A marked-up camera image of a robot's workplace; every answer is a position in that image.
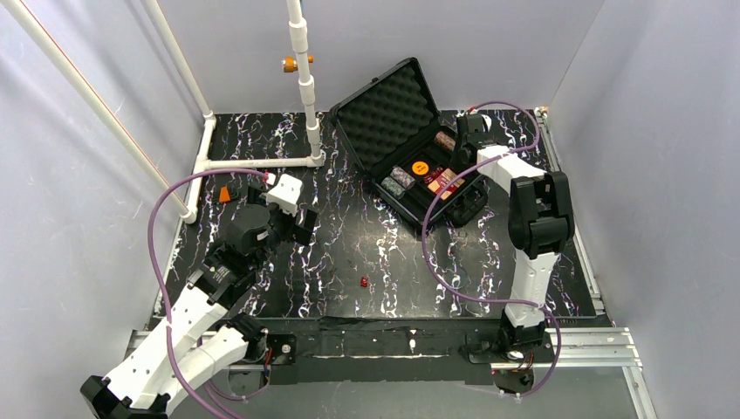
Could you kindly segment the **red playing card box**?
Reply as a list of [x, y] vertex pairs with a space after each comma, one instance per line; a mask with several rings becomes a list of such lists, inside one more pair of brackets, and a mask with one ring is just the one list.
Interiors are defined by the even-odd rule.
[[436, 172], [438, 176], [433, 182], [427, 185], [427, 189], [436, 196], [439, 196], [442, 201], [447, 200], [465, 183], [464, 178], [452, 182], [456, 177], [456, 173], [450, 168], [437, 168], [434, 172]]

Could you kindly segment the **black foam-lined poker case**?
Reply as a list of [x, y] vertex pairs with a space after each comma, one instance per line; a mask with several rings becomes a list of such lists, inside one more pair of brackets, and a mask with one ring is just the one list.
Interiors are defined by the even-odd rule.
[[[415, 161], [429, 165], [427, 175], [449, 168], [452, 153], [435, 144], [435, 135], [443, 131], [456, 139], [456, 131], [442, 120], [417, 58], [403, 59], [334, 105], [330, 122], [363, 178], [415, 230], [424, 221], [434, 224], [439, 219], [464, 225], [488, 202], [477, 172], [464, 176], [462, 187], [445, 201], [427, 189], [424, 176], [412, 172]], [[415, 179], [401, 199], [380, 185], [394, 166]]]

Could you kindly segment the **green blue poker chip stack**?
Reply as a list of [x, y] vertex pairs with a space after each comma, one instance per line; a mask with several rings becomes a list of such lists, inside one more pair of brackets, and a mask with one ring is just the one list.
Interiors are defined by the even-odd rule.
[[395, 199], [401, 199], [405, 195], [405, 188], [390, 176], [384, 178], [381, 181], [380, 185], [390, 196], [394, 197]]

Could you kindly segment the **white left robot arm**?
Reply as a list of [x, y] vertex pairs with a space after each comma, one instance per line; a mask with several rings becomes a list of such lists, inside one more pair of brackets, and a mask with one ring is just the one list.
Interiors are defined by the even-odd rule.
[[195, 269], [171, 313], [105, 376], [90, 376], [80, 393], [97, 418], [166, 418], [220, 370], [266, 349], [266, 329], [228, 311], [257, 282], [281, 244], [309, 244], [317, 214], [297, 222], [303, 183], [281, 175], [263, 203], [242, 207], [226, 235]]

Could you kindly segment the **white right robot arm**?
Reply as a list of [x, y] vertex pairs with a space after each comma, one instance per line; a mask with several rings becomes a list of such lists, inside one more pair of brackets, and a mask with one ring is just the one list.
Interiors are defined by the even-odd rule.
[[552, 270], [575, 222], [567, 175], [537, 168], [496, 141], [485, 118], [469, 113], [456, 119], [457, 135], [451, 166], [462, 170], [491, 158], [477, 169], [509, 196], [508, 232], [516, 249], [510, 300], [506, 304], [497, 347], [523, 352], [542, 344], [542, 311]]

